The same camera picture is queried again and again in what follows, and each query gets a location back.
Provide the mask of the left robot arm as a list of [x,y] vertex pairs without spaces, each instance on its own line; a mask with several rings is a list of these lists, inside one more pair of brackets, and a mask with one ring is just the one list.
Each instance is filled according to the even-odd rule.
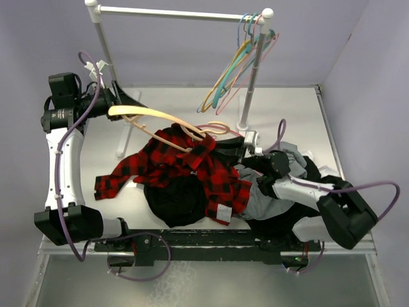
[[142,104],[127,95],[116,81],[111,89],[98,90],[98,97],[82,92],[75,73],[49,76],[51,96],[44,104],[41,125],[49,156],[49,190],[45,209],[34,214],[35,226],[55,245],[67,244],[64,229],[72,242],[108,239],[118,251],[131,245],[131,234],[122,218],[105,219],[85,205],[81,187],[81,149],[86,123],[90,118],[107,116],[111,106]]

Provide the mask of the cream plastic hanger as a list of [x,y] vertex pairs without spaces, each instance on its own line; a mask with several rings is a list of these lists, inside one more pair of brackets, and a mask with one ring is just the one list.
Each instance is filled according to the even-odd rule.
[[162,142],[163,144],[169,145],[182,152],[190,152],[192,149],[190,147],[183,147],[177,145],[174,141],[165,139],[155,134],[151,131],[148,124],[153,123],[154,128],[159,128],[160,123],[167,123],[171,125],[173,123],[178,124],[181,127],[181,131],[192,138],[195,141],[202,141],[207,135],[205,130],[199,130],[196,126],[177,118],[173,115],[164,113],[162,111],[157,111],[155,109],[150,109],[147,107],[137,107],[137,106],[112,106],[108,114],[111,116],[119,116],[126,122],[131,124],[133,127],[139,129],[145,134],[151,136],[154,139]]

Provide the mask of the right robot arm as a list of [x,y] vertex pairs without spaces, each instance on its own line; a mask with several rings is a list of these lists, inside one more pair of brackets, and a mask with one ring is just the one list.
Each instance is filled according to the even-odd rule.
[[281,141],[262,150],[233,138],[217,142],[215,154],[250,183],[239,216],[254,232],[284,236],[291,250],[311,240],[353,249],[379,221],[354,186],[323,175],[294,144]]

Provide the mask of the red black plaid shirt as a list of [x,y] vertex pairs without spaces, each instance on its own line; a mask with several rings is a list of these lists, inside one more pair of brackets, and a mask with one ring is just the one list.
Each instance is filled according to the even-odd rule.
[[115,198],[129,179],[145,186],[164,188],[177,177],[195,175],[203,184],[205,216],[228,225],[234,214],[244,213],[251,183],[240,180],[237,170],[217,157],[216,140],[197,141],[177,123],[156,131],[137,153],[121,160],[108,175],[97,176],[96,200]]

